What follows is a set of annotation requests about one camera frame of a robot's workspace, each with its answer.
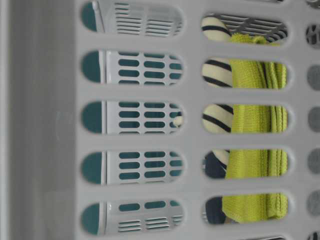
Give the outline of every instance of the folded laundry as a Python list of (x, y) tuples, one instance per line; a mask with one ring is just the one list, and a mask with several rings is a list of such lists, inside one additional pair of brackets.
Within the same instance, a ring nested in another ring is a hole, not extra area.
[[(234, 34), (233, 43), (269, 44), (264, 37)], [(281, 89), (286, 84), (285, 66), (274, 62), (231, 59), (232, 83), (237, 88)], [(232, 133), (281, 133), (287, 128), (288, 113), (282, 106), (233, 106)], [(233, 149), (226, 178), (276, 177), (287, 171), (287, 154), (281, 149)], [(222, 209), (239, 222), (283, 218), (288, 199), (281, 193), (224, 196)]]

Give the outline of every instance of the microfiber cloth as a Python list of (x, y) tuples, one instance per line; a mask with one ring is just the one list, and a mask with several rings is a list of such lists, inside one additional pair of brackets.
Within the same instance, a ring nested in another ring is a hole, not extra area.
[[(236, 33), (233, 43), (270, 44), (262, 36)], [(286, 85), (286, 67), (274, 62), (231, 59), (234, 88), (281, 89)], [(233, 106), (232, 133), (281, 133), (287, 128), (288, 113), (282, 106)], [(230, 151), (227, 179), (281, 176), (287, 171), (287, 154), (281, 149), (234, 149)], [(224, 196), (222, 209), (239, 223), (283, 218), (288, 199), (281, 193)]]

